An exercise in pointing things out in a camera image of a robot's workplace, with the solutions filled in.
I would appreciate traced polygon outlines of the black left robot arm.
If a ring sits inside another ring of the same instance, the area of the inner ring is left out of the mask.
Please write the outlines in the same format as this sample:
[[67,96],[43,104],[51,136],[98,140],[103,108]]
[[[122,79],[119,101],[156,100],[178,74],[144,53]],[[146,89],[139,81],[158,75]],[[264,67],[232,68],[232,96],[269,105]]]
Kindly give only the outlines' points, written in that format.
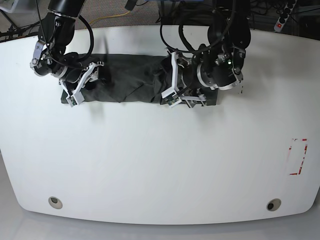
[[[241,6],[237,0],[182,0],[173,2],[162,25],[178,26],[178,36],[185,49],[170,46],[164,36],[170,69],[166,79],[170,83],[161,93],[163,102],[171,108],[186,104],[215,106],[218,92],[230,90],[244,80],[242,69],[246,49],[251,42],[248,23],[248,2]],[[184,28],[188,24],[207,26],[208,44],[194,48],[187,40]]]

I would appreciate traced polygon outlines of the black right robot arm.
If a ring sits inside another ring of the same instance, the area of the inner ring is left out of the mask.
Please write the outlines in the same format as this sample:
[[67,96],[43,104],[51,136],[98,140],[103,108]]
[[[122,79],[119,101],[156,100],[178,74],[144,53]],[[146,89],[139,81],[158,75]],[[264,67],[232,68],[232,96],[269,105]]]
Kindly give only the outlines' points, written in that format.
[[[111,78],[105,62],[93,56],[94,33],[81,16],[83,0],[52,0],[48,13],[39,20],[38,41],[30,67],[39,76],[52,74],[68,96],[86,88],[91,90],[96,81],[106,83]],[[75,22],[79,19],[89,32],[89,49],[84,55],[66,52],[75,34]]]

